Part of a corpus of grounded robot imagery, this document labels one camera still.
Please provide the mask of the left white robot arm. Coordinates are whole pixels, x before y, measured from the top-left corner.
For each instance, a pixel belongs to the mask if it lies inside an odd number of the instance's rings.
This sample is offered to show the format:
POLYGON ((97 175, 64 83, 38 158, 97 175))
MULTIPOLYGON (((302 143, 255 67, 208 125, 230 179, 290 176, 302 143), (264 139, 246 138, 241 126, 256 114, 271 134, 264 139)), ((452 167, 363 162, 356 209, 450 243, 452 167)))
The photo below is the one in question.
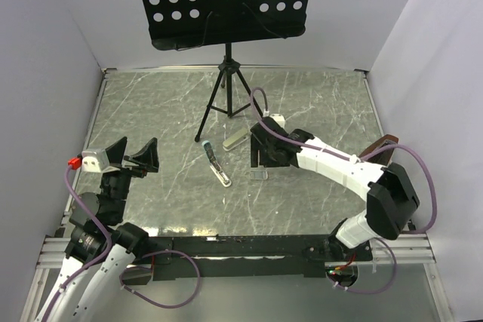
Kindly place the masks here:
POLYGON ((138 152, 126 155, 127 137, 104 149, 86 149, 67 163, 66 172, 101 175, 98 193, 69 193, 76 201, 73 224, 61 270, 37 321, 87 321, 94 303, 107 297, 115 278, 129 264, 149 254, 149 235, 124 222, 131 180, 159 170, 158 140, 153 137, 138 152))

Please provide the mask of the light blue stapler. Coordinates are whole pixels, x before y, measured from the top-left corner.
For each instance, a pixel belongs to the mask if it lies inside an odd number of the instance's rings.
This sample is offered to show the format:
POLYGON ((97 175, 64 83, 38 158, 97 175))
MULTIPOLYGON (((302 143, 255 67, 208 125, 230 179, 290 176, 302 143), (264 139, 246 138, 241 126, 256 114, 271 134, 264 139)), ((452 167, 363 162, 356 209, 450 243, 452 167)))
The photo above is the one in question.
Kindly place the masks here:
POLYGON ((223 168, 221 167, 219 161, 217 160, 217 158, 214 154, 214 150, 211 146, 211 143, 208 140, 205 140, 202 143, 202 146, 203 146, 205 153, 208 157, 210 168, 214 172, 214 175, 219 179, 219 181, 222 183, 222 185, 225 188, 230 187, 232 185, 232 181, 228 177, 226 172, 223 170, 223 168))

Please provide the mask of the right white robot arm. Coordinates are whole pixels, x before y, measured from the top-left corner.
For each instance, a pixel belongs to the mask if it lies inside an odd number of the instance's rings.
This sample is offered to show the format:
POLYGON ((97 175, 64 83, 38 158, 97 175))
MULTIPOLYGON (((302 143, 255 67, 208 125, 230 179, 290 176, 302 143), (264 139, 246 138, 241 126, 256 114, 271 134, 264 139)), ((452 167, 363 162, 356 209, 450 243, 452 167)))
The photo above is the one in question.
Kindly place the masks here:
POLYGON ((331 255, 348 259, 373 238, 394 241, 420 206, 420 200, 403 166, 361 160, 324 143, 301 129, 287 133, 270 117, 251 128, 251 146, 258 156, 253 164, 297 167, 322 175, 365 202, 365 210, 340 222, 328 237, 331 255))

